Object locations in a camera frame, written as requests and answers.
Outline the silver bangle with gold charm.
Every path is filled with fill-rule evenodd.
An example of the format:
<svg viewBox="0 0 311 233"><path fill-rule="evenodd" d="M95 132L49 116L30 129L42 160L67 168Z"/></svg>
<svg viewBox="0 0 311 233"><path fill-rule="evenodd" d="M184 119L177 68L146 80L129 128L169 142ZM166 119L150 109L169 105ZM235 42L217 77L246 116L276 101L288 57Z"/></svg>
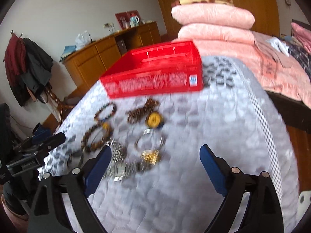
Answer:
<svg viewBox="0 0 311 233"><path fill-rule="evenodd" d="M135 155L145 163L156 165L161 160L161 152L166 143L166 136L157 129L145 129L134 143Z"/></svg>

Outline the wooden coat stand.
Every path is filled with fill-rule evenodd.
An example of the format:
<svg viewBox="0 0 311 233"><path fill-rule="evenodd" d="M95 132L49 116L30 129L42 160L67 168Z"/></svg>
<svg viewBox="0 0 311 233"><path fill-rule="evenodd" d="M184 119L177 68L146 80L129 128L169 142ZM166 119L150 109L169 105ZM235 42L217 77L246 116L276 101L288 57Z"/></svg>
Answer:
<svg viewBox="0 0 311 233"><path fill-rule="evenodd" d="M75 105L67 104L64 101L60 100L57 95L52 91L52 86L50 83L47 83L45 89L43 90L43 93L46 98L46 100L44 100L44 98L40 96L43 104L47 104L48 109L58 121L58 124L60 126L65 120L66 112L72 110Z"/></svg>

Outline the black hanging coat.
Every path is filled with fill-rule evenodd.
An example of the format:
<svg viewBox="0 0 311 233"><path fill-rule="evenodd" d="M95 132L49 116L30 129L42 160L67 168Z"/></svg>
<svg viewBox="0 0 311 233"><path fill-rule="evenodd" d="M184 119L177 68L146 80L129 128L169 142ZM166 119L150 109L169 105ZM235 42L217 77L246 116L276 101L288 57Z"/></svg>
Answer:
<svg viewBox="0 0 311 233"><path fill-rule="evenodd" d="M17 76L17 85L11 90L18 104L23 107L31 95L39 98L49 84L54 60L29 38L23 38L22 41L26 50L26 72Z"/></svg>

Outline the grey floral quilted bedspread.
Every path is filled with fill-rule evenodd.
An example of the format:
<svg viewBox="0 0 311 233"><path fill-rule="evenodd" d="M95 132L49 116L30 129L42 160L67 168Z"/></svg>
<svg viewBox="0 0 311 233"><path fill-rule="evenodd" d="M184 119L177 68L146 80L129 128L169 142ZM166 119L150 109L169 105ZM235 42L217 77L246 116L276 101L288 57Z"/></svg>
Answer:
<svg viewBox="0 0 311 233"><path fill-rule="evenodd" d="M108 232L204 232L222 203L199 158L202 145L246 174L267 171L280 201L284 231L296 224L297 160L286 126L254 74L239 59L202 58L204 89L156 95L166 136L152 169L115 182L103 178L89 202ZM113 137L135 155L144 121L131 125L128 111L147 98L115 100Z"/></svg>

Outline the dark red hanging garment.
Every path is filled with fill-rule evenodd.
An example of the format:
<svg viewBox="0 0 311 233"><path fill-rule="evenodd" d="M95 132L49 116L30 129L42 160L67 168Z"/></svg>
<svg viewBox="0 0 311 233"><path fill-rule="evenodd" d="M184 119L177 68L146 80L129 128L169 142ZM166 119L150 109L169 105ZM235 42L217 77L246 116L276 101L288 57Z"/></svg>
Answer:
<svg viewBox="0 0 311 233"><path fill-rule="evenodd" d="M20 75L27 72L25 55L26 48L23 39L12 33L3 60L7 79L11 87L15 87Z"/></svg>

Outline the blue folded cloth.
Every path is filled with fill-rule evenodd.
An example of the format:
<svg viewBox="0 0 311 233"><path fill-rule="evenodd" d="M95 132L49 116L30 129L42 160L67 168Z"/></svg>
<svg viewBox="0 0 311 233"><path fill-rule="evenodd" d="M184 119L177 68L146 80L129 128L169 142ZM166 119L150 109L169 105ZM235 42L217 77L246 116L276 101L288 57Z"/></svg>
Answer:
<svg viewBox="0 0 311 233"><path fill-rule="evenodd" d="M74 52L76 52L76 45L65 46L64 51L62 55L60 56L59 61L63 62L68 56L70 56Z"/></svg>

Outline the white plastic bag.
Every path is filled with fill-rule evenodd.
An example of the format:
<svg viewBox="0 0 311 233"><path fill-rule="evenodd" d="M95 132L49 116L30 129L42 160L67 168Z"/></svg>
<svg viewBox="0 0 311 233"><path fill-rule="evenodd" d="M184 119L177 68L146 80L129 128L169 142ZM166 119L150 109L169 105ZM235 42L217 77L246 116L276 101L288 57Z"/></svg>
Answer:
<svg viewBox="0 0 311 233"><path fill-rule="evenodd" d="M87 45L92 43L91 36L88 31L84 31L83 33L79 33L78 36L75 39L75 50L81 50L82 48L85 48Z"/></svg>

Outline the pink bed quilt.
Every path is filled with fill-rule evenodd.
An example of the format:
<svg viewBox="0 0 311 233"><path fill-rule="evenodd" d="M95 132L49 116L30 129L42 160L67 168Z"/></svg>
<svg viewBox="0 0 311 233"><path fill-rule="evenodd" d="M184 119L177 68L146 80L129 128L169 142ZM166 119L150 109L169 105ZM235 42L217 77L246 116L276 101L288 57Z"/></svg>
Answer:
<svg viewBox="0 0 311 233"><path fill-rule="evenodd" d="M255 75L262 88L282 94L310 107L310 80L299 63L292 57L278 59L277 51L264 52L255 39L254 45L182 39L175 42L193 41L201 56L226 56L241 60Z"/></svg>

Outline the red tin box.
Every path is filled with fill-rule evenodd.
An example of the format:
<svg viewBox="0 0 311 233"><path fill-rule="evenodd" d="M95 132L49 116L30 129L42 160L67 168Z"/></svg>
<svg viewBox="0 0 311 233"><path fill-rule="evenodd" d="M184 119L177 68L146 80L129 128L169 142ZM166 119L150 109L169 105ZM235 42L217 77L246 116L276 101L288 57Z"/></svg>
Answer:
<svg viewBox="0 0 311 233"><path fill-rule="evenodd" d="M150 45L128 51L100 82L110 98L201 91L202 61L192 41Z"/></svg>

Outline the pile of folded clothes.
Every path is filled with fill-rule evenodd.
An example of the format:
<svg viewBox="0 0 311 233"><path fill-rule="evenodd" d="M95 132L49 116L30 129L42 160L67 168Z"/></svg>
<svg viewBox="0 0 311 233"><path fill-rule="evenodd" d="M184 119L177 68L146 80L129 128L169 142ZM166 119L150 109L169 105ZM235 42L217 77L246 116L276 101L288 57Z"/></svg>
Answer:
<svg viewBox="0 0 311 233"><path fill-rule="evenodd" d="M268 46L294 58L310 78L310 25L293 19L291 28L291 35L274 36L267 40Z"/></svg>

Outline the lower pink pillow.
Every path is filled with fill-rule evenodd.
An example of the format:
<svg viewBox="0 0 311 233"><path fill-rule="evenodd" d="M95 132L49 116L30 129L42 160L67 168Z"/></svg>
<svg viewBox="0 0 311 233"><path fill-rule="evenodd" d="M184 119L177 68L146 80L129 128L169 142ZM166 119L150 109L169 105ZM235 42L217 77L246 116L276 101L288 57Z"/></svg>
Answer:
<svg viewBox="0 0 311 233"><path fill-rule="evenodd" d="M183 26L178 32L178 37L182 39L255 44L255 37L250 30L203 23Z"/></svg>

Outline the pink pillow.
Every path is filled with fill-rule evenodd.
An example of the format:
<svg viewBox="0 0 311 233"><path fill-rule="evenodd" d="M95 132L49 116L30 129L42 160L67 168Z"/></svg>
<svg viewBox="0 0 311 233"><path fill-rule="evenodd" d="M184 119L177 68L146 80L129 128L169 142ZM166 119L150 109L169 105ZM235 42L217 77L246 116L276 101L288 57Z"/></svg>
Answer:
<svg viewBox="0 0 311 233"><path fill-rule="evenodd" d="M181 25L205 23L249 30L255 23L251 12L224 4L194 3L171 9L172 17Z"/></svg>
<svg viewBox="0 0 311 233"><path fill-rule="evenodd" d="M178 37L182 39L255 44L255 37L250 30L203 23L183 26L178 32Z"/></svg>

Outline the upper pink pillow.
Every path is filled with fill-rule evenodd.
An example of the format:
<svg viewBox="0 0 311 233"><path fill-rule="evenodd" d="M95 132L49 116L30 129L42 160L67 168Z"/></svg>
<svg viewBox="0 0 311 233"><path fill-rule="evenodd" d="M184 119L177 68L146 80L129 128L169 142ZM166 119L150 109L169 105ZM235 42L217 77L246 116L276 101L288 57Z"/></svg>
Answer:
<svg viewBox="0 0 311 233"><path fill-rule="evenodd" d="M224 4L194 3L171 9L172 17L181 25L205 23L249 30L255 23L251 12Z"/></svg>

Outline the wooden door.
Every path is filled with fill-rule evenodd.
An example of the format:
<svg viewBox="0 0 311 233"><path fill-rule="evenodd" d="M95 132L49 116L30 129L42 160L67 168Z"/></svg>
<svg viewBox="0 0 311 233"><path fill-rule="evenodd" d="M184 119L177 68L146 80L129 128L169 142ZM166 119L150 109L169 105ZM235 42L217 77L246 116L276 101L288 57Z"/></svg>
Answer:
<svg viewBox="0 0 311 233"><path fill-rule="evenodd" d="M276 0L158 0L171 39L206 39L213 26L279 35Z"/></svg>

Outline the red picture frame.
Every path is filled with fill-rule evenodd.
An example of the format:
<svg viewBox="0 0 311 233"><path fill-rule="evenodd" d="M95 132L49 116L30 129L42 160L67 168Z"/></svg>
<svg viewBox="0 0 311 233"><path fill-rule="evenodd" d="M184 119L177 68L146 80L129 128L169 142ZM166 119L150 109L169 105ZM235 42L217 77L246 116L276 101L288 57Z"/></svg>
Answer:
<svg viewBox="0 0 311 233"><path fill-rule="evenodd" d="M130 10L130 11L127 11L127 12L121 12L121 13L116 13L115 16L116 16L116 19L121 27L122 30L125 30L125 29L128 29L128 28L131 28L130 26L130 18L131 16L134 16L134 15L137 15L139 16L139 19L140 19L140 23L139 25L142 24L142 19L140 17L140 14L137 10Z"/></svg>

